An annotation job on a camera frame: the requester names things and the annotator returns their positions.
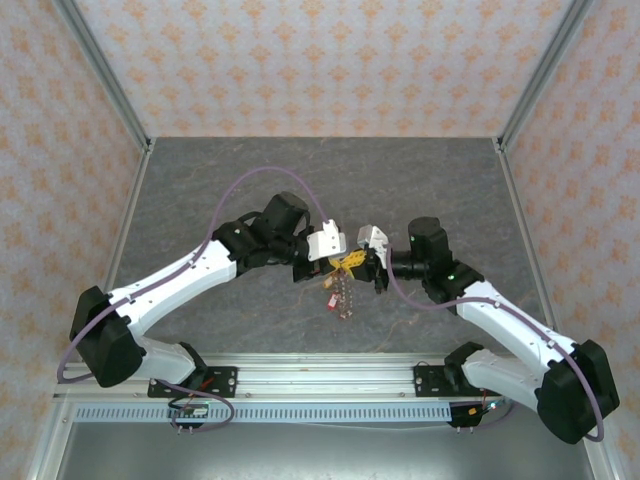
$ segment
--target cable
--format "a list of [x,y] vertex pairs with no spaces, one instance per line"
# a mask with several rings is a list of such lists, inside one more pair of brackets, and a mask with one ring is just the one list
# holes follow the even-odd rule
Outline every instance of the cable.
[[576,374],[576,377],[578,377],[578,380],[582,385],[582,388],[587,394],[587,398],[589,399],[589,403],[591,404],[591,408],[593,409],[593,414],[596,417],[596,426],[598,427],[598,433],[595,436],[587,433],[585,435],[585,438],[587,438],[588,440],[591,440],[592,442],[601,442],[604,439],[604,422],[602,418],[602,412],[600,411],[600,407],[598,406],[598,401],[596,400],[596,396],[593,393],[593,390],[591,389],[591,385],[589,385],[587,378],[584,376],[584,373],[582,373],[582,370],[580,370],[580,367],[578,366],[576,361],[573,358],[571,358],[571,355],[569,355],[564,350],[564,348],[560,347],[556,342],[553,341],[551,337],[549,337],[549,335],[547,335],[542,329],[540,329],[536,324],[532,323],[527,317],[522,315],[520,312],[518,312],[517,310],[514,310],[513,308],[507,305],[498,303],[495,300],[492,300],[490,298],[466,297],[466,298],[458,298],[456,300],[451,300],[450,302],[434,304],[434,305],[426,305],[424,303],[416,302],[415,300],[408,297],[407,294],[402,291],[402,289],[400,288],[400,285],[398,284],[398,280],[396,279],[396,276],[393,273],[393,268],[391,268],[392,250],[393,249],[391,247],[391,244],[387,244],[387,265],[389,266],[389,268],[387,268],[387,273],[389,275],[389,281],[393,285],[393,288],[395,289],[398,296],[402,298],[407,304],[411,305],[412,307],[415,307],[419,310],[424,310],[426,312],[432,312],[435,310],[442,310],[444,308],[453,307],[455,305],[460,305],[463,303],[485,303],[487,305],[500,308],[505,312],[511,314],[512,316],[520,320],[522,323],[524,323],[531,330],[533,330],[535,333],[537,333],[540,336],[540,338],[548,342],[549,345],[552,346],[552,348],[555,351],[557,351],[560,355],[562,355],[562,357],[567,361],[567,364],[569,365],[569,367],[571,367],[571,369],[574,371],[574,373]]
[[483,430],[485,430],[485,429],[487,429],[487,428],[489,428],[489,427],[494,427],[494,426],[496,426],[497,424],[502,423],[506,418],[508,418],[509,416],[511,416],[511,414],[513,413],[513,411],[516,409],[517,405],[518,405],[518,404],[517,404],[516,402],[514,402],[514,401],[509,402],[509,407],[508,407],[508,409],[507,409],[507,411],[505,412],[505,414],[504,414],[504,415],[502,415],[500,418],[498,418],[498,419],[496,419],[496,420],[494,420],[494,421],[492,421],[492,422],[489,422],[489,423],[480,423],[480,425],[473,427],[473,430],[474,430],[474,431],[475,431],[475,430],[478,430],[478,429],[483,429]]
[[[307,192],[307,194],[311,198],[311,201],[313,202],[313,204],[318,209],[318,212],[320,213],[320,216],[322,217],[323,223],[328,221],[327,214],[324,212],[322,206],[320,205],[320,202],[319,202],[318,198],[315,196],[315,194],[313,193],[313,191],[311,190],[309,185],[307,185],[307,183],[301,177],[296,175],[291,170],[287,170],[286,168],[282,168],[282,167],[275,167],[275,166],[273,166],[273,167],[272,166],[257,167],[257,168],[254,168],[252,170],[249,170],[248,172],[246,172],[243,175],[241,175],[240,177],[238,177],[236,179],[236,181],[233,182],[231,184],[231,186],[229,188],[227,188],[227,190],[224,192],[224,194],[222,195],[222,198],[220,199],[220,201],[218,202],[218,205],[216,206],[216,209],[215,209],[215,211],[213,213],[213,217],[211,218],[211,223],[209,224],[209,229],[207,230],[207,235],[204,238],[204,240],[203,240],[202,244],[200,245],[200,247],[198,248],[198,250],[196,251],[196,253],[193,255],[193,257],[191,257],[190,262],[197,261],[203,255],[203,253],[206,250],[209,242],[211,241],[211,237],[213,236],[213,232],[216,229],[216,225],[218,224],[218,217],[220,216],[220,212],[222,211],[222,207],[224,206],[224,204],[227,201],[227,199],[231,196],[231,193],[233,193],[233,191],[236,189],[236,187],[238,185],[240,185],[245,179],[249,178],[250,176],[255,175],[256,173],[266,172],[266,171],[274,171],[274,172],[284,173],[285,175],[289,175],[294,180],[296,180],[302,186],[302,188]],[[92,373],[88,373],[88,374],[85,374],[85,375],[79,375],[79,376],[74,377],[74,378],[66,378],[64,376],[64,369],[67,366],[67,363],[69,363],[69,359],[71,358],[71,355],[73,355],[73,351],[76,349],[78,344],[82,341],[82,339],[96,325],[98,325],[98,323],[100,323],[102,320],[104,320],[108,315],[113,313],[115,310],[117,310],[118,308],[120,308],[123,305],[125,305],[127,302],[133,301],[136,298],[144,295],[145,293],[149,293],[152,290],[155,290],[156,288],[158,288],[158,287],[170,282],[174,278],[180,276],[182,273],[184,273],[185,271],[187,271],[190,268],[190,265],[191,265],[190,262],[185,263],[184,265],[182,265],[181,267],[179,267],[177,270],[175,270],[174,272],[170,273],[166,277],[163,277],[160,280],[157,280],[157,281],[147,285],[146,287],[141,288],[140,290],[136,290],[129,297],[122,298],[122,299],[118,300],[116,303],[114,303],[112,305],[109,305],[102,312],[100,312],[98,315],[96,315],[96,317],[93,320],[91,320],[87,325],[85,325],[85,327],[82,330],[80,330],[80,332],[78,332],[78,334],[75,336],[75,338],[73,340],[71,340],[71,343],[69,343],[69,345],[67,346],[67,349],[62,354],[62,358],[60,359],[60,363],[58,364],[58,369],[57,369],[57,372],[56,372],[56,375],[57,375],[57,378],[58,378],[58,383],[77,383],[77,382],[81,382],[83,380],[87,380],[89,378],[92,378],[93,377]]]
[[[173,385],[169,382],[165,382],[164,380],[158,380],[158,382],[160,382],[165,387],[170,388],[172,390],[176,390],[178,392],[188,393],[197,397],[211,398],[213,400],[217,400],[220,403],[224,403],[229,408],[229,416],[225,418],[223,421],[214,423],[212,425],[208,425],[206,427],[202,426],[194,430],[191,430],[191,432],[193,433],[209,432],[211,430],[216,430],[218,428],[224,427],[225,425],[229,424],[231,420],[233,420],[233,418],[236,416],[236,409],[233,407],[233,404],[224,397],[214,395],[213,393],[200,392],[198,390],[191,390],[190,388],[184,388],[184,387],[181,387],[180,385]],[[184,411],[184,409],[187,408],[187,406],[191,403],[192,400],[193,398],[190,398],[189,401],[186,402],[180,410],[176,410],[171,416],[171,426],[178,431],[180,431],[180,426],[176,422],[176,417],[180,414],[180,412]]]
[[[213,382],[215,377],[210,377],[208,380],[205,380],[204,382],[202,382],[202,385],[200,385],[197,390],[198,391],[202,391],[202,389],[207,388],[207,385],[209,385],[211,382]],[[189,398],[190,400],[187,402],[187,405],[189,403],[191,403],[191,399],[193,399],[193,393],[190,394],[182,394],[178,397],[172,398],[171,400],[169,400],[169,403],[167,404],[167,406],[171,409],[177,409],[180,410],[181,408],[186,408],[187,405],[177,405],[176,402],[179,402],[181,400],[184,400],[185,398]]]
[[466,407],[466,406],[473,406],[476,407],[474,408],[474,413],[468,413],[470,412],[471,409],[467,410],[467,413],[464,414],[458,414],[456,415],[456,417],[475,417],[475,416],[480,416],[480,417],[484,417],[487,413],[497,409],[498,407],[504,405],[505,403],[507,403],[507,399],[505,397],[500,398],[499,400],[496,400],[495,402],[491,402],[489,405],[487,405],[486,407],[484,406],[484,403],[481,405],[480,407],[480,411],[477,411],[477,405],[480,402],[452,402],[450,405],[451,407]]

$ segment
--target wire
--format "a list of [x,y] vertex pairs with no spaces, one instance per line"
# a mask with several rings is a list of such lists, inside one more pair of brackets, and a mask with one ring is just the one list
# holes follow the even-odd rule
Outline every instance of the wire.
[[505,412],[504,415],[502,415],[500,418],[494,420],[493,422],[490,423],[480,423],[480,425],[478,425],[477,427],[473,427],[474,430],[477,430],[479,428],[481,429],[486,429],[488,427],[494,427],[499,423],[502,423],[507,417],[509,417],[513,411],[516,409],[516,406],[518,404],[516,402],[509,402],[509,408],[507,409],[507,411]]
[[309,213],[309,210],[304,212],[304,221],[305,226],[303,232],[305,235],[309,235],[311,233],[311,214]]
[[[210,432],[211,430],[222,428],[225,425],[228,425],[231,422],[231,420],[233,420],[233,418],[236,416],[236,409],[233,407],[233,404],[224,397],[220,397],[219,395],[214,395],[213,393],[209,393],[209,392],[200,392],[198,390],[191,390],[190,388],[184,388],[184,387],[181,387],[180,385],[173,385],[172,383],[165,382],[164,380],[158,380],[158,382],[160,382],[165,387],[170,388],[172,390],[177,390],[178,392],[190,393],[191,395],[196,397],[204,397],[204,398],[211,398],[213,400],[217,400],[218,402],[224,403],[229,408],[229,416],[225,418],[223,421],[214,423],[211,425],[207,425],[206,427],[203,426],[203,427],[199,427],[194,430],[191,430],[191,432],[193,433]],[[176,422],[176,417],[180,414],[180,412],[184,411],[184,409],[187,408],[187,406],[191,403],[192,400],[193,400],[193,397],[191,397],[189,401],[186,402],[180,410],[176,410],[171,416],[171,426],[178,431],[180,431],[181,429],[180,429],[180,425],[178,425],[178,423]]]
[[[210,377],[208,380],[205,380],[204,382],[202,382],[202,385],[200,385],[198,387],[198,391],[202,391],[203,389],[207,388],[207,386],[213,382],[215,377]],[[193,393],[190,393],[189,395],[180,395],[179,397],[173,398],[171,400],[169,400],[169,403],[167,404],[169,408],[175,408],[175,409],[180,409],[181,407],[186,407],[186,405],[176,405],[176,402],[179,402],[181,400],[184,400],[185,398],[191,398],[193,399]]]
[[57,369],[57,372],[56,372],[56,376],[58,378],[58,383],[77,383],[77,382],[81,382],[83,380],[87,380],[87,379],[93,377],[92,373],[88,373],[88,374],[85,374],[85,375],[79,375],[79,376],[74,377],[74,378],[67,378],[67,377],[64,376],[64,370],[65,370],[65,368],[67,366],[67,363],[69,363],[69,360],[71,359],[71,355],[73,355],[73,351],[76,349],[78,344],[82,341],[82,339],[84,337],[86,337],[87,334],[93,328],[95,328],[96,325],[98,325],[102,320],[104,320],[107,316],[109,316],[111,313],[116,311],[118,308],[120,308],[123,305],[125,305],[126,303],[131,302],[131,301],[135,300],[136,298],[138,298],[138,297],[140,297],[140,296],[142,296],[142,295],[144,295],[146,293],[149,293],[152,290],[155,290],[156,288],[158,288],[158,287],[170,282],[174,278],[177,278],[182,273],[187,271],[191,266],[191,262],[197,261],[203,255],[204,251],[206,250],[207,246],[209,245],[211,237],[213,236],[213,232],[215,231],[216,225],[218,224],[218,218],[220,217],[220,212],[222,211],[222,207],[224,206],[224,204],[228,200],[228,198],[231,196],[231,193],[233,193],[233,191],[236,189],[236,187],[238,185],[240,185],[244,180],[249,178],[250,176],[255,175],[256,173],[266,172],[266,171],[274,171],[274,172],[284,173],[285,175],[289,175],[294,180],[296,180],[302,186],[302,188],[307,192],[307,194],[311,198],[311,201],[313,202],[313,204],[318,209],[318,212],[320,213],[320,216],[322,217],[322,221],[323,222],[327,222],[328,221],[327,214],[324,212],[322,206],[320,205],[320,201],[315,196],[315,194],[313,193],[313,191],[311,190],[309,185],[307,185],[307,183],[301,177],[296,175],[291,170],[288,170],[288,169],[283,168],[283,167],[275,167],[275,166],[273,166],[273,167],[272,166],[257,167],[257,168],[254,168],[252,170],[249,170],[248,172],[246,172],[243,175],[241,175],[240,177],[238,177],[236,179],[236,181],[233,182],[231,184],[231,186],[229,188],[227,188],[227,190],[222,195],[222,198],[218,202],[218,205],[216,206],[216,209],[215,209],[215,211],[213,213],[213,217],[211,218],[211,223],[209,224],[209,229],[207,230],[207,235],[204,238],[204,240],[203,240],[202,244],[200,245],[200,247],[198,248],[198,250],[196,251],[196,253],[193,255],[193,257],[191,257],[189,262],[185,263],[184,265],[179,267],[174,272],[168,274],[166,277],[163,277],[160,280],[157,280],[157,281],[147,285],[146,287],[141,288],[140,290],[136,290],[129,297],[122,298],[122,299],[118,300],[116,303],[114,303],[112,305],[109,305],[107,308],[105,308],[103,311],[101,311],[98,315],[96,315],[96,317],[93,320],[91,320],[89,323],[87,323],[87,325],[85,325],[85,327],[82,330],[80,330],[78,332],[78,334],[74,337],[73,340],[71,340],[71,343],[69,343],[69,345],[67,346],[67,349],[62,354],[62,358],[60,359],[60,363],[58,364],[58,369]]
[[504,310],[505,312],[509,313],[510,315],[512,315],[513,317],[515,317],[516,319],[518,319],[522,323],[524,323],[527,327],[529,327],[535,333],[537,333],[544,341],[548,342],[548,344],[555,351],[557,351],[560,355],[562,355],[562,357],[567,361],[567,364],[569,365],[569,367],[571,367],[571,369],[575,372],[576,377],[578,377],[578,380],[580,381],[580,384],[582,385],[582,388],[584,389],[585,393],[587,394],[587,398],[589,399],[589,403],[591,404],[591,408],[593,409],[593,414],[594,414],[594,416],[596,418],[596,426],[598,427],[598,433],[595,436],[587,433],[585,435],[585,438],[587,438],[588,440],[591,440],[592,442],[601,442],[604,439],[604,421],[603,421],[603,418],[602,418],[602,412],[600,411],[600,407],[598,406],[598,401],[596,400],[596,396],[593,393],[593,389],[591,388],[591,385],[589,385],[589,382],[587,381],[587,378],[584,376],[584,373],[582,373],[582,370],[580,370],[580,367],[578,366],[576,361],[571,357],[571,355],[569,355],[565,351],[564,348],[560,347],[560,345],[558,345],[556,342],[554,342],[553,339],[549,335],[547,335],[535,323],[532,323],[527,317],[522,315],[520,312],[518,312],[517,310],[515,310],[515,309],[513,309],[513,308],[511,308],[511,307],[509,307],[507,305],[504,305],[502,303],[496,302],[495,300],[492,300],[490,298],[485,298],[485,297],[466,297],[466,298],[458,298],[456,300],[451,300],[449,302],[440,303],[440,304],[433,304],[433,305],[426,305],[424,303],[416,302],[415,300],[413,300],[410,297],[408,297],[407,294],[402,291],[402,288],[400,288],[400,284],[398,283],[398,280],[396,279],[396,276],[393,273],[393,268],[391,268],[391,265],[392,265],[392,263],[391,263],[391,252],[392,252],[392,250],[393,249],[392,249],[391,244],[387,244],[387,265],[389,265],[389,268],[387,268],[387,273],[389,274],[389,281],[393,285],[393,288],[395,289],[395,291],[398,294],[398,296],[400,298],[402,298],[407,304],[411,305],[412,307],[415,307],[415,308],[417,308],[419,310],[432,312],[432,311],[435,311],[435,310],[442,310],[444,308],[453,307],[455,305],[461,305],[463,303],[485,303],[485,304],[491,305],[493,307],[500,308],[500,309]]

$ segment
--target black mounting bracket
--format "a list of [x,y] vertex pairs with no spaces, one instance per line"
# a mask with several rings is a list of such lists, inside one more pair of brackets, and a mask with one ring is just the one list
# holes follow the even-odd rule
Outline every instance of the black mounting bracket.
[[[444,365],[416,365],[413,367],[413,386],[416,397],[481,397],[484,390],[471,385],[452,385]],[[487,395],[499,395],[487,391]]]
[[[238,367],[207,367],[204,375],[205,382],[209,379],[203,389],[198,389],[205,393],[211,393],[224,398],[235,398],[236,387],[238,386]],[[147,389],[149,398],[176,398],[183,397],[185,394],[178,390],[163,385],[155,379],[149,380],[149,388]]]

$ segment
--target metal frame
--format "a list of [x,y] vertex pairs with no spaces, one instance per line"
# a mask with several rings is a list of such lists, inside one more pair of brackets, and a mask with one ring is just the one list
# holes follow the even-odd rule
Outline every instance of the metal frame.
[[124,89],[120,85],[116,75],[109,66],[107,57],[98,45],[91,29],[87,24],[82,12],[78,8],[75,0],[53,0],[62,17],[66,20],[71,32],[76,37],[80,47],[85,53],[87,60],[93,67],[98,79],[104,86],[113,106],[120,114],[127,130],[135,142],[144,148],[148,144],[148,137],[144,127],[138,118],[135,110],[129,103]]
[[111,253],[109,269],[107,270],[107,274],[103,282],[105,292],[113,289],[113,284],[116,280],[116,274],[118,273],[118,265],[120,265],[120,259],[122,258],[124,245],[127,241],[129,227],[131,226],[131,220],[133,219],[133,212],[135,211],[136,204],[138,203],[138,196],[140,195],[140,189],[142,188],[144,175],[147,172],[147,165],[149,164],[149,159],[151,158],[151,154],[153,153],[155,144],[155,138],[151,139],[149,141],[149,145],[146,145],[143,148],[142,154],[140,155],[138,169],[135,173],[131,187],[129,188],[129,194],[127,195],[127,204],[125,205],[124,212],[122,213],[122,218],[120,219],[120,225],[118,227],[118,237]]
[[540,63],[529,80],[527,87],[524,89],[520,100],[518,100],[516,108],[507,122],[504,133],[499,139],[499,144],[503,151],[507,151],[509,145],[511,145],[516,138],[524,121],[533,110],[538,97],[540,97],[556,65],[558,65],[562,55],[567,50],[574,34],[582,25],[582,19],[592,3],[593,0],[574,0],[569,7],[569,10],[560,23],[560,28],[553,37],[553,40],[551,40],[544,55],[542,55]]
[[[91,33],[75,0],[52,0],[69,24],[80,43],[91,66],[108,92],[114,107],[121,115],[129,133],[143,149],[140,165],[129,192],[127,207],[123,214],[118,240],[114,246],[110,267],[105,279],[106,290],[110,290],[126,242],[129,225],[144,179],[146,167],[153,151],[150,141],[124,90],[109,66],[106,57]],[[525,248],[532,266],[536,287],[540,293],[545,317],[551,325],[557,325],[557,316],[545,287],[542,269],[537,261],[531,236],[526,225],[506,153],[520,128],[533,109],[544,86],[551,78],[554,68],[566,51],[571,38],[581,25],[593,0],[574,0],[551,44],[536,68],[505,131],[494,139],[500,158],[509,194],[524,239]],[[393,402],[399,405],[415,402],[413,389],[413,367],[419,361],[441,364],[442,359],[419,354],[353,354],[353,355],[214,355],[205,357],[208,364],[237,365],[242,369],[234,403],[253,404],[260,402],[325,403]],[[74,376],[86,373],[83,364],[71,364],[67,374]],[[75,410],[78,405],[90,402],[164,402],[146,397],[147,381],[132,379],[109,390],[101,389],[96,382],[72,385],[58,385],[55,389],[53,407],[40,442],[35,451],[29,471],[30,480],[56,478],[61,466],[64,450],[71,433]],[[450,398],[434,398],[434,402],[448,401]],[[586,442],[586,451],[596,480],[624,478],[616,464],[615,446],[611,440],[594,444]]]
[[531,239],[531,233],[529,232],[529,228],[527,227],[524,210],[522,208],[522,204],[520,203],[520,197],[518,196],[518,192],[516,190],[516,184],[513,179],[513,174],[511,173],[507,155],[500,148],[498,139],[493,139],[493,144],[496,149],[496,153],[498,154],[500,166],[502,167],[502,172],[504,173],[504,179],[507,183],[507,189],[509,190],[509,196],[511,197],[511,203],[513,204],[513,209],[516,213],[516,219],[518,221],[518,226],[520,227],[522,240],[524,241],[524,248],[527,251],[527,257],[529,258],[529,264],[531,265],[531,271],[533,272],[533,280],[536,284],[536,289],[538,290],[540,303],[542,304],[542,313],[544,314],[547,325],[557,330],[558,316],[556,315],[553,303],[551,302],[551,297],[549,296],[549,291],[546,287],[547,282],[543,274],[542,267],[538,262],[535,248],[533,247],[533,240]]
[[[482,401],[482,397],[434,397],[416,399],[413,366],[418,362],[443,364],[441,357],[420,354],[220,354],[203,356],[209,365],[240,368],[234,404],[272,406],[359,404],[370,408],[437,407],[450,401]],[[88,373],[82,363],[69,364],[66,375]],[[56,385],[53,408],[40,439],[28,479],[56,478],[62,465],[75,412],[97,402],[117,407],[123,404],[166,404],[166,399],[146,396],[148,379],[131,380],[109,389],[89,380]]]

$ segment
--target white bracket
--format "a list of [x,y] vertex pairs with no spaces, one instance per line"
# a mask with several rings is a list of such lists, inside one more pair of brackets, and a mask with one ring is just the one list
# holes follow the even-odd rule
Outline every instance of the white bracket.
[[137,338],[136,343],[147,352],[136,377],[161,378],[177,385],[195,369],[193,358],[179,344],[169,345],[147,337]]
[[382,230],[374,225],[365,225],[358,231],[358,246],[373,248],[382,262],[382,268],[387,269],[387,244],[389,239]]
[[322,224],[322,230],[307,237],[309,244],[309,261],[319,258],[342,255],[347,251],[347,238],[340,233],[336,222],[328,220]]
[[536,377],[520,360],[498,357],[484,349],[469,355],[462,371],[474,387],[493,390],[536,411],[535,391],[542,385],[542,378]]

